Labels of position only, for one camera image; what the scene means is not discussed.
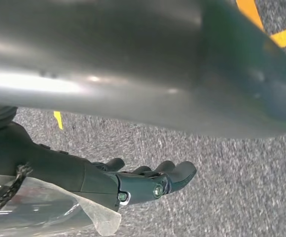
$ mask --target metal screw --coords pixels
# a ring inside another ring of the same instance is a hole
[[[156,184],[153,191],[155,198],[160,198],[161,195],[163,195],[163,186],[160,184]]]
[[[118,193],[118,194],[118,199],[119,201],[125,201],[125,200],[127,200],[127,198],[128,198],[128,195],[126,193]]]

